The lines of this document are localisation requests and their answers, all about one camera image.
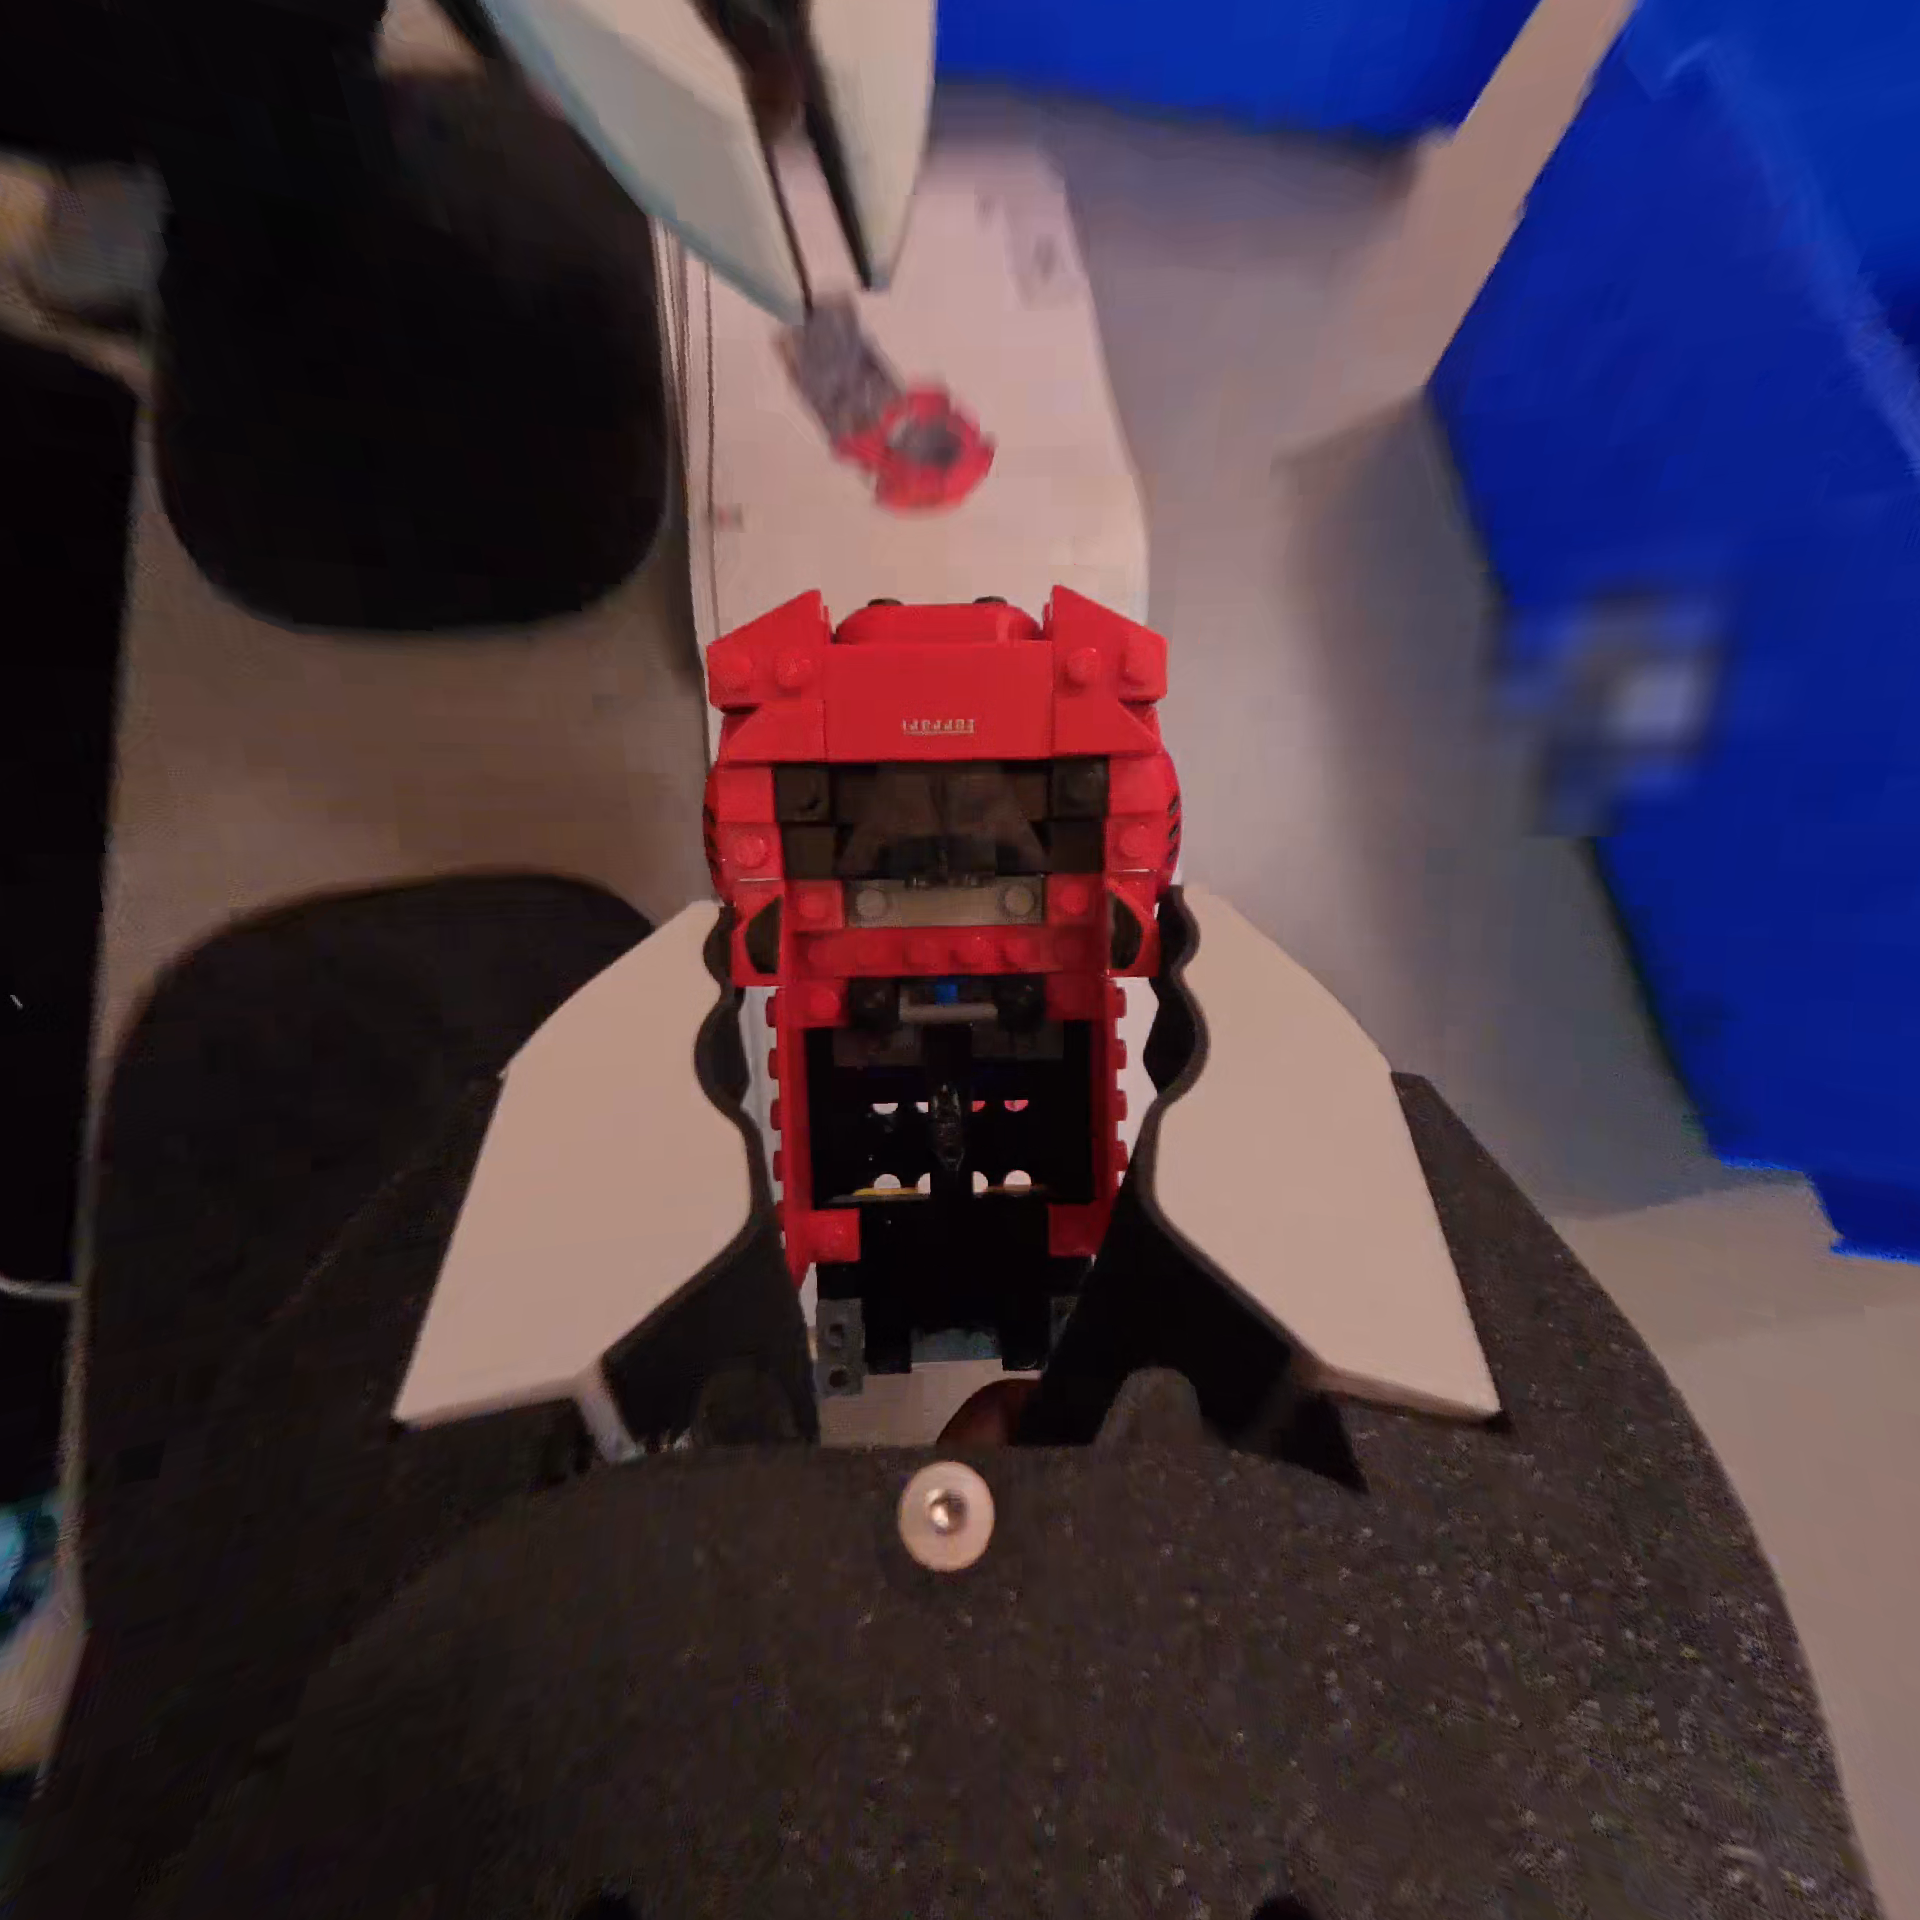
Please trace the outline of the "blue plastic bin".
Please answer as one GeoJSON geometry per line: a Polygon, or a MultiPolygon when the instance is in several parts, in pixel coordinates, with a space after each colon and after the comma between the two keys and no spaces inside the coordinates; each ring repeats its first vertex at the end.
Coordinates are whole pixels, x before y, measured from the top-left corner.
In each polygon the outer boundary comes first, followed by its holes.
{"type": "Polygon", "coordinates": [[[1238,130],[1454,130],[1530,2],[941,2],[937,73],[1238,130]]]}
{"type": "Polygon", "coordinates": [[[1719,1161],[1915,1258],[1915,5],[1635,5],[1431,377],[1719,1161]]]}

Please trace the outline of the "black quilted chair seat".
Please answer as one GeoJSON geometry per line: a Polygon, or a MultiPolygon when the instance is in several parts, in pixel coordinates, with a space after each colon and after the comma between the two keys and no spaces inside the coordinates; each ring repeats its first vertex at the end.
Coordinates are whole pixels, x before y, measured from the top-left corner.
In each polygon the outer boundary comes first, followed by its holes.
{"type": "Polygon", "coordinates": [[[170,153],[159,503],[240,608],[314,633],[583,613],[651,554],[667,401],[654,233],[493,68],[370,50],[170,153]]]}
{"type": "Polygon", "coordinates": [[[218,928],[112,1060],[87,1245],[87,1584],[242,1348],[561,1000],[654,930],[583,880],[336,890],[218,928]]]}

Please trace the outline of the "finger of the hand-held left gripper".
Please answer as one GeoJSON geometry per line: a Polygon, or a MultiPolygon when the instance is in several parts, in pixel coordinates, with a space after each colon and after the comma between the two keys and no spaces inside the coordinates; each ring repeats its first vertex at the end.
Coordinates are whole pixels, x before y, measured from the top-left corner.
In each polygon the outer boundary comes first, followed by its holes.
{"type": "Polygon", "coordinates": [[[741,68],[689,2],[483,2],[517,65],[630,200],[782,324],[806,316],[741,68]]]}
{"type": "Polygon", "coordinates": [[[798,2],[801,117],[864,293],[890,285],[928,143],[934,2],[798,2]]]}

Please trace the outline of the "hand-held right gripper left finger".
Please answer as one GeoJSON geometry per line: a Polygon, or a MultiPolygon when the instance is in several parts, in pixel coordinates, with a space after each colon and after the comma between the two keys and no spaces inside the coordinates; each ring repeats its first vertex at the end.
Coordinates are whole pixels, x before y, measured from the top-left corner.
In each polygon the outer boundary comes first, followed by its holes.
{"type": "Polygon", "coordinates": [[[803,1309],[751,1113],[730,914],[682,908],[519,1046],[390,1408],[409,1429],[568,1402],[597,1447],[765,1381],[813,1438],[803,1309]]]}

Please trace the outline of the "red and black lego car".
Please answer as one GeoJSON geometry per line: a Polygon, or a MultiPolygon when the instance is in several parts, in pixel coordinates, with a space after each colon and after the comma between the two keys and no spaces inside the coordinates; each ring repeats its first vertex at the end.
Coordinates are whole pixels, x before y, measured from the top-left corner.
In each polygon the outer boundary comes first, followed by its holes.
{"type": "Polygon", "coordinates": [[[706,652],[704,848],[817,1389],[1046,1360],[1128,1161],[1128,991],[1183,800],[1162,638],[1058,586],[816,592],[706,652]]]}

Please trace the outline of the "lego instruction booklet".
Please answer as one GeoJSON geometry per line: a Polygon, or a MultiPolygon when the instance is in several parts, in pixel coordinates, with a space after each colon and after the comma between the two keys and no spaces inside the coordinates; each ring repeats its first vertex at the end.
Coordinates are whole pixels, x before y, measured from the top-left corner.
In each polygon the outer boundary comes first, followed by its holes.
{"type": "Polygon", "coordinates": [[[923,164],[895,271],[862,294],[824,181],[782,164],[816,296],[847,293],[879,357],[928,377],[994,440],[953,509],[899,514],[835,461],[786,373],[778,324],[655,239],[679,383],[693,630],[699,645],[819,589],[843,614],[872,597],[1046,589],[1146,614],[1146,536],[1066,188],[1021,138],[962,141],[923,164]]]}

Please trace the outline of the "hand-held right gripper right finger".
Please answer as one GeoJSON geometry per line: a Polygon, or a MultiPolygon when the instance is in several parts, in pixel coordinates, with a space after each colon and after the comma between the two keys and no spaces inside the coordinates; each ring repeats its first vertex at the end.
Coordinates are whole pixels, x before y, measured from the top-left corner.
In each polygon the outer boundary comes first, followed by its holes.
{"type": "Polygon", "coordinates": [[[1247,1433],[1277,1385],[1488,1426],[1502,1401],[1394,1073],[1222,895],[1161,902],[1157,1096],[1091,1272],[1101,1366],[1247,1433]]]}

